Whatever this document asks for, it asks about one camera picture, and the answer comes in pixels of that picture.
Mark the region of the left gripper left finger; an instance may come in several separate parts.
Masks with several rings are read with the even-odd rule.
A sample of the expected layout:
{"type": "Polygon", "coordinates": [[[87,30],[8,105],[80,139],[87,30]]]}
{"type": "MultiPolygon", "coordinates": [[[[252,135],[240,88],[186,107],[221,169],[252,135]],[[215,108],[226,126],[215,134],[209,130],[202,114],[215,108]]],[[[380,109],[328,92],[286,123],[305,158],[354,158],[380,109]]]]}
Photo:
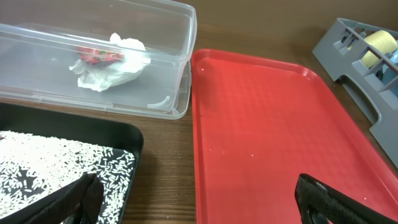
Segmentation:
{"type": "Polygon", "coordinates": [[[27,207],[1,218],[2,224],[58,224],[98,221],[104,200],[104,185],[96,174],[78,180],[27,207]]]}

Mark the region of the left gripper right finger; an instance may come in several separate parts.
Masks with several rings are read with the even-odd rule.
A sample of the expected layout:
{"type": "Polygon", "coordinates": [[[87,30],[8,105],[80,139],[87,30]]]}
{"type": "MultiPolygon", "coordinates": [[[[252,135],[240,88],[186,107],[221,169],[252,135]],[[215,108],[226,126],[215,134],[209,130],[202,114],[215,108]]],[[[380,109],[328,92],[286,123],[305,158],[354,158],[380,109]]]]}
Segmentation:
{"type": "Polygon", "coordinates": [[[303,224],[397,224],[308,174],[300,174],[295,187],[303,224]]]}

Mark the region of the food leftovers rice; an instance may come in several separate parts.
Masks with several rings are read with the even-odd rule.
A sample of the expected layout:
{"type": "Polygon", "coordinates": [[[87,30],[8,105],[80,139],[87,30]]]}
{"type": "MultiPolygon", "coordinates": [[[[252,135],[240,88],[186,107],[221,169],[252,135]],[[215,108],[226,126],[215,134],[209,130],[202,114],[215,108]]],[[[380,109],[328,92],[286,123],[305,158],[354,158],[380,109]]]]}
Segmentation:
{"type": "Polygon", "coordinates": [[[104,185],[98,223],[118,224],[136,164],[133,153],[56,137],[1,132],[1,217],[96,174],[104,185]]]}

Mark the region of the small light blue bowl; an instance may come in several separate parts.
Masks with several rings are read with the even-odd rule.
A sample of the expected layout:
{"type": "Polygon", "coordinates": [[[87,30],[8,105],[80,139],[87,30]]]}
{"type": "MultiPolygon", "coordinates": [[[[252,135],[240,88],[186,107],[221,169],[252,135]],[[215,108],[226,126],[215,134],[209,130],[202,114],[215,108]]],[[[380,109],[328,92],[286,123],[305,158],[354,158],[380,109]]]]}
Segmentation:
{"type": "MultiPolygon", "coordinates": [[[[394,64],[397,65],[397,51],[395,51],[391,58],[390,61],[394,64]]],[[[382,76],[381,76],[381,81],[383,84],[387,85],[390,81],[392,81],[395,77],[397,76],[397,73],[394,72],[391,68],[389,68],[387,65],[382,66],[382,76]]]]}

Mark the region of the yellow plastic cup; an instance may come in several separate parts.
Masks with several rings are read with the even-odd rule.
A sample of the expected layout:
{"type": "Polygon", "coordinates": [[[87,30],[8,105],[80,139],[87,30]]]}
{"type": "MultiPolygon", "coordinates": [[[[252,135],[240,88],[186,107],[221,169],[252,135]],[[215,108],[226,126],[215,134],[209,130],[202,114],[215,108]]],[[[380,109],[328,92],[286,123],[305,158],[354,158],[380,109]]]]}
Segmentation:
{"type": "MultiPolygon", "coordinates": [[[[364,41],[383,54],[391,54],[397,50],[397,42],[395,38],[384,30],[379,30],[365,37],[364,41]]],[[[361,59],[361,62],[365,67],[371,68],[378,60],[379,58],[374,53],[367,51],[364,57],[361,59]]]]}

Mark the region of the black waste tray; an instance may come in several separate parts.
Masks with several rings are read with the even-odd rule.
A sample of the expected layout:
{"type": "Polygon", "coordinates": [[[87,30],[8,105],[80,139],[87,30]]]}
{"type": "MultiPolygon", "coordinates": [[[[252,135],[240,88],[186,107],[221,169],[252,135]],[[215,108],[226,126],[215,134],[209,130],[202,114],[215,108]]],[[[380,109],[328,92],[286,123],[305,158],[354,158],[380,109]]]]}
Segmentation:
{"type": "Polygon", "coordinates": [[[127,178],[123,206],[116,219],[117,223],[122,222],[144,146],[144,137],[137,127],[117,121],[1,103],[1,130],[76,140],[132,153],[135,161],[127,178]]]}

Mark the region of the grey dishwasher rack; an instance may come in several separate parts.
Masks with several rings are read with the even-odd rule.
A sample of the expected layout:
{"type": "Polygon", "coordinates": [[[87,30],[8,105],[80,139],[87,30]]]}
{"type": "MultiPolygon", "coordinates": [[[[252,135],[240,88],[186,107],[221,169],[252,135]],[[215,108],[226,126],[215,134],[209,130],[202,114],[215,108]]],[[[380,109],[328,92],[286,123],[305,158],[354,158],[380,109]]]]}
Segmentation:
{"type": "Polygon", "coordinates": [[[335,82],[341,82],[350,97],[371,122],[370,132],[390,160],[397,163],[397,76],[387,85],[381,81],[382,66],[397,73],[390,58],[367,44],[364,38],[381,30],[378,26],[338,18],[313,49],[313,54],[335,82]],[[371,68],[361,59],[367,51],[379,60],[371,68]]]}

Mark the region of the red plastic tray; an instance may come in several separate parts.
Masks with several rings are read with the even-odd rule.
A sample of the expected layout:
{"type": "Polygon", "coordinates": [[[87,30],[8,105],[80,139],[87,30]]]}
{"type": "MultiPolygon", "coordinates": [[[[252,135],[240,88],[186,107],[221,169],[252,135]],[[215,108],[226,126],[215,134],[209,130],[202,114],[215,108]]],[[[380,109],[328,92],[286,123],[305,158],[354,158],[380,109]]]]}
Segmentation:
{"type": "Polygon", "coordinates": [[[397,218],[397,177],[310,69],[198,50],[192,105],[198,223],[299,223],[301,173],[397,218]]]}

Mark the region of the crumpled white tissue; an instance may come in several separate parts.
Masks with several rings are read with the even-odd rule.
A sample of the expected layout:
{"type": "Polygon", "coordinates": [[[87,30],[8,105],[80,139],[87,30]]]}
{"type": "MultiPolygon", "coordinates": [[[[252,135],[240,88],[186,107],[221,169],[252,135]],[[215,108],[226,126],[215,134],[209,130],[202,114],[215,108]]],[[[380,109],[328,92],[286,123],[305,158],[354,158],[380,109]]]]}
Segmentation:
{"type": "Polygon", "coordinates": [[[122,47],[119,54],[124,55],[124,60],[108,65],[104,63],[90,65],[79,58],[69,66],[69,70],[80,76],[78,78],[80,88],[105,91],[135,80],[150,64],[150,58],[144,56],[146,48],[140,40],[123,39],[119,34],[113,33],[107,43],[122,47]]]}

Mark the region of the red snack wrapper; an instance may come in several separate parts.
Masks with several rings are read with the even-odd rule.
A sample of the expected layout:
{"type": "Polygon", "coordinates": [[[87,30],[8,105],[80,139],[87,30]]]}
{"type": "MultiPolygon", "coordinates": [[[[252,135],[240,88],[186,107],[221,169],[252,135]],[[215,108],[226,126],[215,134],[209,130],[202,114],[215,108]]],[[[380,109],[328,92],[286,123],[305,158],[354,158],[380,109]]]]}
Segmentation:
{"type": "Polygon", "coordinates": [[[90,65],[104,63],[106,65],[124,60],[124,55],[86,47],[78,47],[80,59],[90,65]]]}

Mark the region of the clear plastic bin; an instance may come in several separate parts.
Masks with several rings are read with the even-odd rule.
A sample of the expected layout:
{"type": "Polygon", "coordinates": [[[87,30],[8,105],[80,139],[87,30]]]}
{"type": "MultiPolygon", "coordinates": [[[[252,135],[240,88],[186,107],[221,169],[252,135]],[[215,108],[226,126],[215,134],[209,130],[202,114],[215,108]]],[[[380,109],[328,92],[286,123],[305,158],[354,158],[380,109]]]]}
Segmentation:
{"type": "Polygon", "coordinates": [[[1,0],[1,96],[49,105],[179,119],[190,97],[197,36],[191,5],[153,0],[1,0]],[[98,92],[69,70],[78,47],[120,53],[111,34],[140,40],[150,64],[98,92]]]}

